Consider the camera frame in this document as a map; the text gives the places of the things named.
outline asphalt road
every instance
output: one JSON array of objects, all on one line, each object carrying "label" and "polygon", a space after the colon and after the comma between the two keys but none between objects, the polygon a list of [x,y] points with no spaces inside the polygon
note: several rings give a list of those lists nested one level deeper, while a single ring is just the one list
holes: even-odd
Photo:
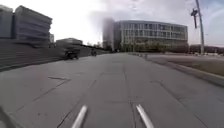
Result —
[{"label": "asphalt road", "polygon": [[127,54],[84,57],[0,73],[0,118],[18,128],[70,128],[82,105],[83,128],[224,127],[224,89]]}]

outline road surface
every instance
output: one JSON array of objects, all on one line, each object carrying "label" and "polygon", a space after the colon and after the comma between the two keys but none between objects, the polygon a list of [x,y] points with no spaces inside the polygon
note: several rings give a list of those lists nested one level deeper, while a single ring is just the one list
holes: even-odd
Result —
[{"label": "road surface", "polygon": [[0,73],[0,126],[70,128],[87,105],[83,128],[144,128],[138,104],[155,128],[224,127],[223,88],[137,56],[108,54]]}]

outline building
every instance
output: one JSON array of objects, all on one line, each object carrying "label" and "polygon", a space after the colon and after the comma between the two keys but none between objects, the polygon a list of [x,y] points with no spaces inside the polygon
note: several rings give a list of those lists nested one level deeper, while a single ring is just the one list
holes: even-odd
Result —
[{"label": "building", "polygon": [[15,10],[13,22],[15,39],[49,42],[52,18],[19,6]]},{"label": "building", "polygon": [[111,18],[106,18],[103,22],[103,48],[114,50],[114,25]]},{"label": "building", "polygon": [[115,50],[175,51],[188,47],[187,26],[134,20],[117,21],[113,26]]},{"label": "building", "polygon": [[83,44],[82,40],[78,40],[75,38],[65,38],[56,41],[57,44]]},{"label": "building", "polygon": [[0,38],[11,38],[13,9],[0,5]]}]

